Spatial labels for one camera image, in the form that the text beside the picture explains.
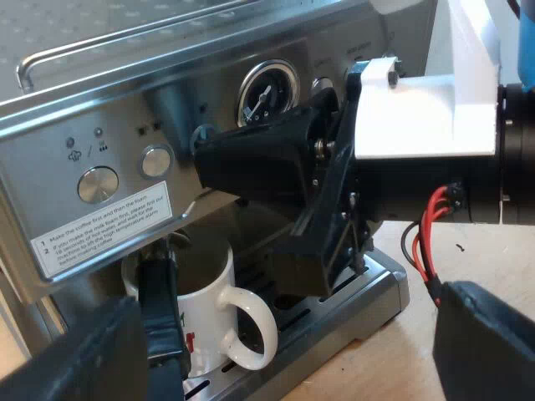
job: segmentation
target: wire connector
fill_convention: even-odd
[[[429,292],[429,295],[431,295],[433,301],[441,299],[442,282],[438,276],[433,276],[428,282],[425,283],[425,286],[427,287],[427,291]]]
[[[462,183],[449,184],[446,188],[446,197],[450,201],[451,212],[462,209],[466,204],[466,192]]]

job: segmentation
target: drip tray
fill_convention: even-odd
[[[234,362],[184,382],[186,400],[280,399],[355,339],[366,339],[409,303],[405,270],[380,251],[365,257],[360,276],[346,268],[329,298],[280,296],[262,263],[237,266],[237,286],[270,306],[278,326],[278,352],[261,371]],[[256,325],[238,313],[240,339],[261,353]]]

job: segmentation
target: robotic arm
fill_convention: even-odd
[[[295,221],[273,253],[279,291],[328,296],[348,263],[364,267],[374,222],[419,220],[444,184],[463,189],[445,220],[535,223],[535,187],[524,185],[535,178],[535,95],[499,86],[499,40],[484,0],[449,4],[453,75],[401,79],[397,58],[356,63],[340,108],[325,89],[266,124],[196,144],[204,186]]]
[[[325,89],[196,150],[204,186],[295,221],[273,250],[282,293],[328,296],[342,268],[364,268],[374,221],[414,221],[414,259],[405,254],[439,307],[433,353],[450,400],[535,391],[535,323],[474,283],[442,285],[431,259],[438,218],[535,224],[535,0],[509,3],[521,20],[523,84],[499,85],[497,30],[484,0],[450,0],[453,75],[401,79],[397,58],[357,63],[340,109]]]

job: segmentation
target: red logo on mug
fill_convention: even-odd
[[[193,339],[195,338],[194,332],[189,332],[186,334],[186,346],[187,350],[192,353],[193,352]]]

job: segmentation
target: wooden table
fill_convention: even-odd
[[[437,311],[421,277],[401,254],[405,227],[385,223],[375,245],[407,269],[409,306],[368,340],[351,343],[285,401],[444,399],[432,357]],[[534,228],[437,224],[433,250],[442,281],[477,282],[535,319]]]

